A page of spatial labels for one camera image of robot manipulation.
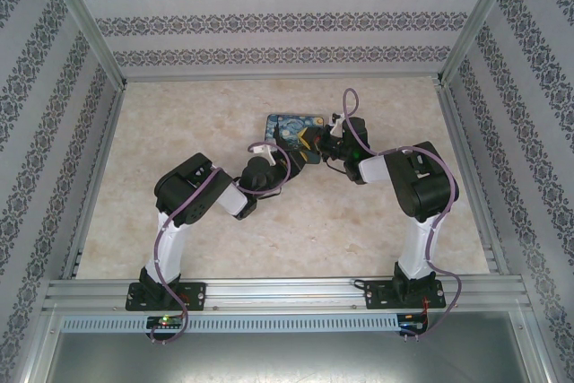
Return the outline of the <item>small circuit board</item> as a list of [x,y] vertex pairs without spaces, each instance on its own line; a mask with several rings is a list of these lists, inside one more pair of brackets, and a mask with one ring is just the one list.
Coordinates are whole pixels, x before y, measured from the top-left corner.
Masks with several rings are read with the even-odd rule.
[[148,317],[145,327],[148,331],[179,331],[184,325],[181,316],[156,316]]
[[420,335],[428,328],[427,314],[399,314],[397,318],[400,330],[408,335]]

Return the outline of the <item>grey metal shelf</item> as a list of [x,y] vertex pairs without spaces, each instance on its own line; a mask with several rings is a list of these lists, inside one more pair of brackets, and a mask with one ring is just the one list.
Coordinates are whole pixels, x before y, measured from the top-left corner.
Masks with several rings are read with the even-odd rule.
[[390,332],[215,333],[153,345],[102,316],[56,316],[25,383],[556,383],[522,312],[455,313],[420,340]]

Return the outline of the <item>aluminium table side rail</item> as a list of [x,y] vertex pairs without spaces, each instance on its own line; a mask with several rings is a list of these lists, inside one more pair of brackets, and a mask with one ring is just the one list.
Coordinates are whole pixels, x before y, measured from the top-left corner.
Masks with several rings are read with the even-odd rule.
[[86,183],[79,213],[73,225],[72,237],[66,249],[65,259],[58,278],[68,280],[76,277],[78,262],[82,259],[83,249],[89,233],[91,219],[100,192],[101,182],[106,169],[109,152],[111,150],[117,122],[125,98],[126,85],[116,92],[114,100],[109,106],[106,122],[98,141],[97,152],[91,166],[90,176]]
[[451,148],[444,156],[455,175],[460,197],[440,231],[439,262],[457,274],[502,274],[494,250],[494,233],[478,190],[465,135],[447,90],[435,90]]

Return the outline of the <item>aluminium mounting rail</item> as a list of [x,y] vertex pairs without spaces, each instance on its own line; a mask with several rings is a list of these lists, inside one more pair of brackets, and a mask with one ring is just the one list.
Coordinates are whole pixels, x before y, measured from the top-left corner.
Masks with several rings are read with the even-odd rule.
[[[532,301],[519,275],[463,275],[442,280],[442,297],[454,312],[530,310]],[[41,311],[57,314],[119,314],[125,310],[129,280],[73,279],[48,284]],[[369,313],[375,292],[351,278],[207,279],[204,313],[293,314]]]

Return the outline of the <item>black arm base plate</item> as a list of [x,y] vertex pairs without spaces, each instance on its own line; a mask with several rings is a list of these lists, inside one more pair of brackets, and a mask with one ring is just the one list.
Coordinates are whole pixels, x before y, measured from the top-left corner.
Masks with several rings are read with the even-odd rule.
[[[188,311],[202,311],[206,296],[205,283],[176,283],[170,288],[185,304]],[[126,296],[127,311],[181,311],[182,307],[160,283],[149,290],[142,283],[130,283]]]
[[442,283],[415,281],[400,285],[399,282],[374,280],[365,283],[367,309],[422,309],[425,304],[430,309],[444,309],[446,299]]

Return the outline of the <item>aluminium frame post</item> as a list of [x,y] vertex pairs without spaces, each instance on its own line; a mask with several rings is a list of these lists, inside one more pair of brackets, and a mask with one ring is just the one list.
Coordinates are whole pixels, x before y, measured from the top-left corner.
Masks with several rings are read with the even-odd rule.
[[126,78],[84,0],[64,0],[64,2],[108,78],[112,81],[114,88],[123,90],[126,85]]
[[474,42],[474,38],[482,28],[495,3],[496,0],[477,0],[444,66],[434,80],[437,86],[444,87],[452,81],[459,65],[464,60],[465,55]]

